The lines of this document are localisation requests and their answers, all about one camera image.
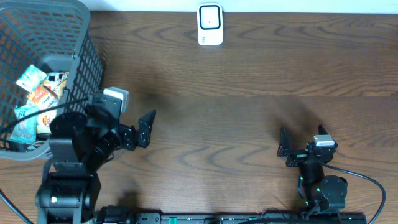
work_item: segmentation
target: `snack package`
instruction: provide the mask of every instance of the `snack package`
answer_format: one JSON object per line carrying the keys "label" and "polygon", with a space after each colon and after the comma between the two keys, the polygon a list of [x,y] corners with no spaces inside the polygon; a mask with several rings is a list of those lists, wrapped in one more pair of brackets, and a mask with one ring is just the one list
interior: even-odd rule
{"label": "snack package", "polygon": [[[39,108],[34,105],[25,105],[21,107],[17,106],[14,110],[17,119],[21,119],[29,114],[38,111]],[[37,116],[31,117],[25,121],[20,122],[14,127],[10,140],[19,143],[27,143],[27,144],[34,143],[36,141],[36,124],[37,124]]]}
{"label": "snack package", "polygon": [[68,75],[69,72],[49,73],[47,78],[43,81],[42,85],[45,86],[49,91],[54,93],[59,99],[62,96],[62,90],[67,85]]}
{"label": "snack package", "polygon": [[51,134],[50,124],[57,116],[57,110],[48,111],[37,116],[37,134]]}
{"label": "snack package", "polygon": [[30,65],[16,83],[30,93],[35,90],[46,77],[46,73],[36,66]]}
{"label": "snack package", "polygon": [[56,106],[58,104],[58,98],[41,85],[38,86],[27,97],[41,110]]}

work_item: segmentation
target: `gray basket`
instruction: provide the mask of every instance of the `gray basket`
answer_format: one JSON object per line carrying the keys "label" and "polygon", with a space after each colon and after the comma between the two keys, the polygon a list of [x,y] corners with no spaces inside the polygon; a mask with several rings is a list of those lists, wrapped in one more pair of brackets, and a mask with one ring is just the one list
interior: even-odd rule
{"label": "gray basket", "polygon": [[[70,72],[60,104],[98,91],[103,66],[88,33],[89,23],[89,10],[77,0],[0,0],[0,129],[15,119],[16,105],[27,101],[28,92],[16,80],[30,64],[46,73]],[[1,136],[0,152],[25,152],[26,147],[10,147],[5,140],[9,134]]]}

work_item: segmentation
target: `wire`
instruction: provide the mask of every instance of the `wire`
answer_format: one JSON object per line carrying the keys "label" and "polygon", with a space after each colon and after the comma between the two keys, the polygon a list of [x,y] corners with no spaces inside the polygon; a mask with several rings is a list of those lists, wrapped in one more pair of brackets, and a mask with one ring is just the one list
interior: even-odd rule
{"label": "wire", "polygon": [[16,126],[18,123],[20,123],[22,121],[25,121],[26,119],[32,118],[34,116],[37,116],[39,114],[42,114],[42,113],[45,113],[45,112],[48,112],[48,111],[56,110],[56,109],[59,109],[59,108],[64,108],[66,106],[73,105],[73,104],[76,104],[76,103],[81,103],[81,102],[84,102],[84,101],[87,101],[87,100],[88,100],[88,98],[83,98],[83,99],[80,99],[80,100],[75,100],[75,101],[71,101],[71,102],[68,102],[68,103],[63,103],[63,104],[58,105],[58,106],[53,106],[51,108],[47,108],[47,109],[40,110],[38,112],[29,114],[29,115],[27,115],[27,116],[25,116],[25,117],[23,117],[21,119],[17,119],[15,121],[11,122],[6,128],[3,128],[0,131],[0,134],[5,133],[5,132],[9,132],[11,128]]}
{"label": "wire", "polygon": [[281,210],[279,210],[279,208],[267,208],[262,214],[261,214],[261,218],[264,218],[264,215],[266,215],[268,213],[269,210],[277,210],[283,217],[284,219],[287,219],[286,216],[282,213]]}
{"label": "wire", "polygon": [[368,224],[373,224],[374,221],[376,221],[376,219],[380,215],[381,211],[384,208],[384,204],[386,203],[386,191],[384,190],[384,187],[379,182],[377,182],[376,180],[374,180],[374,179],[372,179],[370,177],[367,177],[365,175],[362,175],[362,174],[359,174],[359,173],[355,173],[355,172],[352,172],[352,171],[349,171],[349,170],[345,170],[345,169],[342,169],[342,168],[334,167],[334,166],[328,165],[328,164],[326,164],[326,163],[324,163],[322,161],[319,161],[319,160],[318,160],[318,162],[319,162],[319,164],[321,164],[324,167],[327,167],[329,169],[337,170],[337,171],[340,171],[340,172],[344,172],[346,174],[354,175],[356,177],[364,178],[365,180],[368,180],[368,181],[376,184],[380,188],[381,193],[382,193],[382,199],[381,199],[381,203],[380,203],[379,209],[377,210],[376,214],[374,214],[373,218],[368,223]]}
{"label": "wire", "polygon": [[28,224],[33,224],[32,221],[30,221],[8,198],[7,196],[3,193],[3,191],[0,189],[0,197],[1,199],[14,211],[19,218],[21,218],[25,223]]}
{"label": "wire", "polygon": [[302,219],[286,219],[286,218],[265,218],[260,220],[249,220],[239,224],[256,224],[256,223],[296,223],[296,224],[339,224],[336,221],[327,220],[302,220]]}

